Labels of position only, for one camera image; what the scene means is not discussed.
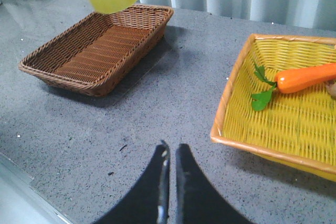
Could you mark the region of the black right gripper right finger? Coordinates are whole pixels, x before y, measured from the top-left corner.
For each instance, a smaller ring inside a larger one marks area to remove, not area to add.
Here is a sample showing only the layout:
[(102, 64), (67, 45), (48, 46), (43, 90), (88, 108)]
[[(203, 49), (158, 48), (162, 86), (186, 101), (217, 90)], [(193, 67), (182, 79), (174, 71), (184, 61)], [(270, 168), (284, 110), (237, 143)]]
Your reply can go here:
[(212, 186), (190, 147), (176, 151), (177, 223), (251, 223)]

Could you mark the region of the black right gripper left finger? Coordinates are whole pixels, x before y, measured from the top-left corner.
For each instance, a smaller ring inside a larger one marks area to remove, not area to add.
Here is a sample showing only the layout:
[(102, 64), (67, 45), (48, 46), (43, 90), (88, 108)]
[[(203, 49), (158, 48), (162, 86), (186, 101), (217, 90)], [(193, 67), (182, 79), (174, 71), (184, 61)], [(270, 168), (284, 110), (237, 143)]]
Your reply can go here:
[(167, 223), (169, 190), (170, 149), (161, 141), (133, 187), (95, 223)]

